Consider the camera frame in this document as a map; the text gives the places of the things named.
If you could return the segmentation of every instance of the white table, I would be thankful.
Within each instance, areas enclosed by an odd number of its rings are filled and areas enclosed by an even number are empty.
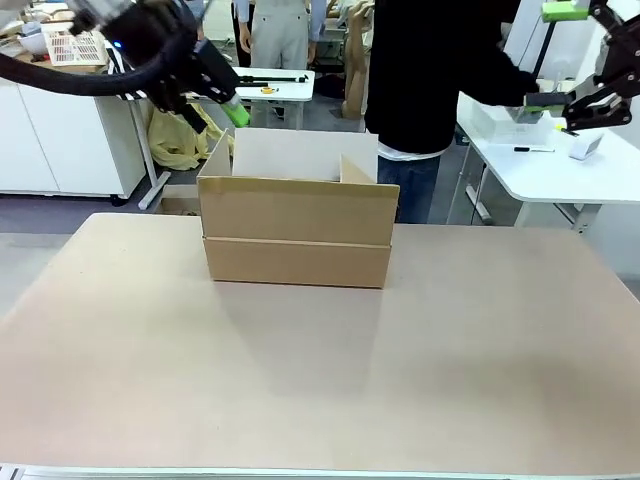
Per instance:
[[[640,203],[640,151],[608,129],[598,151],[585,161],[568,156],[573,137],[555,130],[557,119],[544,117],[551,131],[547,145],[554,153],[515,153],[513,146],[487,141],[471,122],[475,100],[460,94],[458,124],[469,138],[473,148],[513,198],[523,202],[516,226],[525,226],[533,203],[555,205],[573,224],[573,229],[584,233],[593,223],[603,204]],[[469,151],[458,178],[452,207],[468,191]],[[478,195],[484,182],[480,182]],[[475,200],[476,192],[470,192]]]
[[[269,86],[277,89],[277,91],[272,94],[262,93],[262,89],[260,87],[242,87],[236,90],[243,102],[272,102],[275,105],[286,105],[287,107],[293,108],[293,115],[295,116],[295,128],[296,130],[302,129],[304,119],[304,104],[305,102],[309,102],[313,98],[313,86],[315,83],[314,72],[309,70],[278,70],[268,68],[243,67],[234,67],[234,70],[238,75],[251,75],[254,77],[298,78],[306,76],[308,80],[304,83],[269,82]],[[190,94],[188,95],[188,97],[189,100],[194,103],[213,103],[213,101],[208,97],[203,97],[197,94]],[[124,99],[129,101],[131,114],[133,116],[133,120],[136,126],[136,132],[140,141],[140,148],[142,150],[145,166],[147,168],[147,173],[149,174],[149,179],[151,182],[151,188],[144,196],[144,198],[138,203],[138,207],[141,210],[146,210],[151,202],[153,202],[153,199],[158,195],[158,193],[160,193],[162,188],[169,180],[171,172],[165,171],[160,175],[160,177],[156,175],[155,164],[153,162],[153,157],[151,156],[149,141],[147,139],[147,127],[143,119],[140,102],[138,101],[142,98],[146,98],[146,94],[144,94],[144,92],[136,92],[135,96],[131,96],[131,98],[126,97]]]

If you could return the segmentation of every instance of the yellow bag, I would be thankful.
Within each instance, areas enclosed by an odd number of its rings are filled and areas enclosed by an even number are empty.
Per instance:
[[[196,168],[200,160],[209,156],[207,138],[220,140],[224,133],[198,104],[196,112],[207,122],[207,128],[198,134],[182,115],[162,113],[154,107],[148,137],[151,156],[159,165],[173,170]],[[233,137],[229,137],[229,155],[233,156]]]

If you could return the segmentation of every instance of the white container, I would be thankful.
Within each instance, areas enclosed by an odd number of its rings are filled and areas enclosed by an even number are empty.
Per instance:
[[[473,102],[471,123],[482,137],[503,145],[545,145],[549,136],[548,119],[538,123],[516,123],[505,107]]]
[[[580,136],[576,137],[569,156],[576,160],[586,160],[587,157],[593,155],[600,145],[600,141],[604,133],[580,132]]]
[[[47,42],[42,32],[29,35],[28,37],[20,37],[20,44],[33,55],[46,55],[49,53],[47,50]]]

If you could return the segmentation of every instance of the white cabinet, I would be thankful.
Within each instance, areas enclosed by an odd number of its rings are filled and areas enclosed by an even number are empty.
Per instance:
[[[58,191],[18,87],[0,82],[0,190]]]
[[[0,191],[129,198],[145,174],[127,104],[0,84]]]
[[[93,97],[19,88],[60,190],[123,195]]]

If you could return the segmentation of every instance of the black cable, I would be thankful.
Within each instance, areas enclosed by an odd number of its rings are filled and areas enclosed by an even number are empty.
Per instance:
[[[540,20],[542,20],[542,16],[538,17],[538,20],[536,20],[536,24],[533,26],[533,31],[531,32],[531,35],[529,36],[529,40],[527,40],[527,45],[526,45],[526,47],[524,47],[524,51],[522,52],[522,56],[520,57],[520,60],[518,61],[518,65],[516,65],[518,68],[520,68],[520,65],[522,64],[522,60],[524,60],[524,56],[527,54],[527,50],[529,49],[529,45],[531,45],[531,41],[533,40],[533,37],[536,34],[536,30],[538,29],[538,25],[540,24]]]
[[[538,59],[536,60],[536,66],[533,67],[533,76],[538,78],[540,75],[540,70],[542,70],[542,64],[544,63],[544,57],[547,55],[547,51],[549,50],[549,44],[551,43],[551,39],[553,38],[553,32],[556,29],[556,22],[551,22],[549,28],[547,28],[547,33],[544,36],[544,41],[542,42],[542,48],[540,49],[540,53],[538,54]]]
[[[149,62],[116,75],[62,73],[0,54],[0,77],[9,81],[67,95],[105,97],[144,90],[164,71],[182,61],[193,48],[192,32],[179,32]]]

